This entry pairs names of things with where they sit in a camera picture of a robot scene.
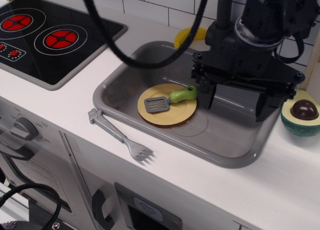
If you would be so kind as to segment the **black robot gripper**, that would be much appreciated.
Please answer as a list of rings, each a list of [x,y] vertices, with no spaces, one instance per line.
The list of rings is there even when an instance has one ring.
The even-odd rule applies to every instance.
[[[202,105],[211,108],[217,85],[259,92],[256,122],[265,121],[285,99],[293,98],[305,76],[277,54],[282,33],[260,36],[238,21],[231,36],[233,42],[193,54],[191,77],[199,84]]]

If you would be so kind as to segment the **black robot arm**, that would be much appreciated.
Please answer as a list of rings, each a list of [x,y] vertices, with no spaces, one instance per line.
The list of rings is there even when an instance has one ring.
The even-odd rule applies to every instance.
[[[246,0],[242,15],[232,22],[232,1],[218,0],[216,20],[205,36],[210,49],[194,53],[191,76],[206,109],[218,85],[258,92],[255,115],[261,122],[293,99],[296,86],[305,80],[291,67],[297,57],[280,56],[277,49],[291,36],[303,54],[320,7],[318,0]]]

